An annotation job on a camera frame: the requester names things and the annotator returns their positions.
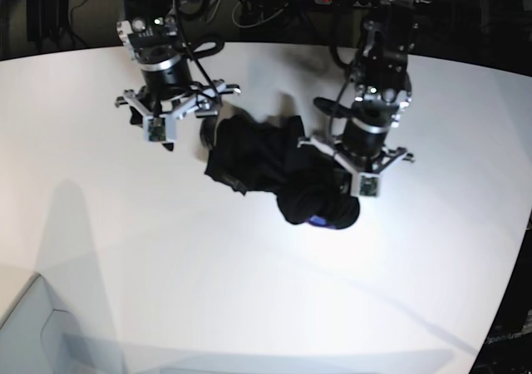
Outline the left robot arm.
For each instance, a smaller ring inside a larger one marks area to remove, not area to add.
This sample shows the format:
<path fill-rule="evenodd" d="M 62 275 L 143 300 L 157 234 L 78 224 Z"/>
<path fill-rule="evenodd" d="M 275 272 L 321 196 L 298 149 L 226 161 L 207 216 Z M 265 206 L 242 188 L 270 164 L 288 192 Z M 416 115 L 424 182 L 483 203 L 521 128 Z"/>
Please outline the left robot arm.
<path fill-rule="evenodd" d="M 337 184 L 337 176 L 344 175 L 352 182 L 353 194 L 374 196 L 385 170 L 401 161 L 414 162 L 408 148 L 387 147 L 387 137 L 412 101 L 408 54 L 420 1 L 379 0 L 362 19 L 353 59 L 338 63 L 345 80 L 337 97 L 313 100 L 330 121 L 344 120 L 342 134 L 328 130 L 298 142 L 319 155 L 318 167 L 306 172 L 307 179 Z"/>

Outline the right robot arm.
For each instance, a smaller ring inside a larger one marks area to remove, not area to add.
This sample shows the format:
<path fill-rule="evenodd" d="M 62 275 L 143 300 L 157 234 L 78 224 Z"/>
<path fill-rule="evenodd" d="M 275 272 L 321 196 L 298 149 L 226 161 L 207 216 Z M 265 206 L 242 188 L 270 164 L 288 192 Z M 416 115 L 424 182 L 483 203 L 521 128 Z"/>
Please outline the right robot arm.
<path fill-rule="evenodd" d="M 209 2 L 123 0 L 123 18 L 116 24 L 145 83 L 138 91 L 123 91 L 115 105 L 128 107 L 131 125 L 141 128 L 146 141 L 168 151 L 177 141 L 177 122 L 186 116 L 201 119 L 201 143 L 213 149 L 222 97 L 240 92 L 236 84 L 209 77 L 200 65 L 201 59 L 224 49 L 224 39 L 207 34 L 192 42 L 185 34 L 183 23 L 202 17 Z M 191 64 L 198 67 L 203 81 L 193 79 Z"/>

